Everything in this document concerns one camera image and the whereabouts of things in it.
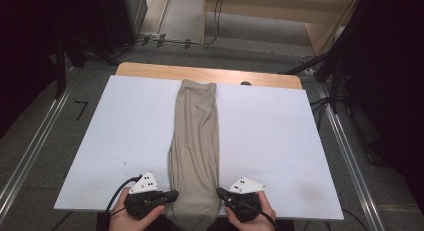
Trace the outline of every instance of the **white tabletop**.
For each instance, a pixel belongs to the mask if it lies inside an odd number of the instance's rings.
[[[180,86],[111,76],[55,209],[103,211],[125,180],[147,171],[159,190],[169,190],[167,154]],[[278,217],[343,219],[304,90],[218,84],[216,101],[221,187],[248,177],[267,185]]]

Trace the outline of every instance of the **hand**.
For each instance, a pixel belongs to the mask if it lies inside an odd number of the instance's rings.
[[[276,213],[272,209],[271,205],[268,202],[268,199],[266,198],[266,195],[263,191],[258,192],[259,201],[261,202],[262,211],[266,214],[268,214],[273,220],[276,218]],[[258,215],[254,220],[241,223],[234,212],[226,207],[225,212],[228,216],[228,221],[233,224],[236,228],[238,228],[240,231],[273,231],[274,226],[261,214]]]
[[[130,188],[126,187],[122,190],[119,200],[115,207],[112,209],[112,214],[124,207],[125,198],[128,195]],[[127,210],[124,209],[119,213],[113,215],[110,218],[109,231],[143,231],[153,221],[155,221],[159,215],[165,211],[165,206],[158,206],[154,208],[146,217],[142,220],[137,220],[128,215]]]

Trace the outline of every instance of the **pant leg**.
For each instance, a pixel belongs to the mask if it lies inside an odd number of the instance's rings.
[[[177,95],[169,151],[171,188],[180,194],[165,215],[182,230],[206,230],[220,209],[216,84],[184,80]]]

